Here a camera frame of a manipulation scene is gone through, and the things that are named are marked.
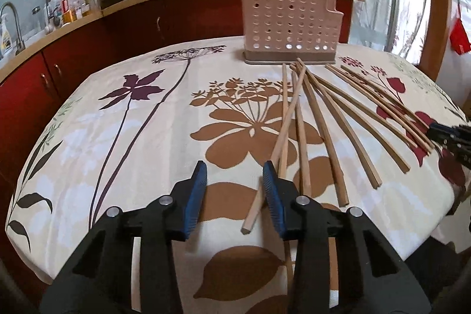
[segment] pink plastic basket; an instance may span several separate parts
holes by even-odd
[[[343,18],[335,3],[242,0],[246,63],[334,63]]]

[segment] table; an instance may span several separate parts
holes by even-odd
[[[426,122],[463,123],[464,114],[447,95],[395,55],[340,44],[336,62],[376,82]],[[323,66],[310,69],[375,110]],[[24,166],[6,222],[15,249],[50,283],[107,207],[144,207],[204,160],[208,187],[201,224],[186,243],[173,246],[184,310],[274,312],[286,304],[283,244],[267,210],[249,235],[240,229],[280,128],[281,76],[281,66],[245,64],[242,37],[177,44],[93,74],[58,110]],[[337,206],[326,148],[304,94],[300,100],[313,196]],[[372,120],[411,166],[403,174],[378,141],[347,117],[383,179],[374,190],[352,144],[318,100],[350,206],[361,207],[399,255],[408,257],[449,211],[453,184],[467,185],[469,172],[445,150],[442,157],[413,152]],[[287,178],[298,179],[295,135],[289,148]]]

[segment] red hanging object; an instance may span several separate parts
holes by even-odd
[[[450,34],[451,48],[458,55],[463,55],[471,51],[471,45],[468,40],[468,35],[461,21],[461,5],[458,2],[458,19],[455,22],[455,26]]]

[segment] brown flower print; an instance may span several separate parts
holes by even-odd
[[[386,76],[386,71],[377,66],[371,66],[371,71],[376,72],[378,75]]]
[[[343,56],[343,57],[340,57],[340,60],[343,61],[346,65],[348,66],[352,66],[352,67],[363,67],[363,63],[356,60],[356,59],[352,59],[351,57],[349,56]]]
[[[148,86],[154,80],[156,80],[159,75],[163,72],[163,69],[157,72],[153,72],[146,77],[143,77],[139,80],[137,75],[124,75],[124,83],[122,88],[118,88],[108,95],[105,95],[98,100],[104,100],[109,98],[114,98],[107,105],[101,107],[100,109],[106,109],[125,99],[126,96],[131,95],[131,100],[149,100],[150,94],[158,94],[162,92],[163,89],[157,86]]]
[[[206,159],[222,169],[240,164],[247,154],[260,165],[267,161],[275,146],[282,123],[282,82],[258,79],[243,82],[232,78],[227,82],[210,82],[209,91],[193,93],[190,105],[213,106],[209,116],[220,122],[208,124],[191,133],[194,140],[217,140],[206,150]],[[317,130],[305,123],[308,144],[320,144]],[[297,140],[295,120],[291,120],[289,138]],[[296,161],[294,144],[288,144],[288,164]]]

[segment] white wall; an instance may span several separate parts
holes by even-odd
[[[471,0],[461,0],[463,25],[471,36]],[[458,1],[452,0],[450,15],[450,31],[455,25]],[[443,57],[442,66],[437,77],[437,84],[451,97],[459,106],[463,105],[471,90],[471,52],[458,55],[450,48],[448,39],[447,49]]]

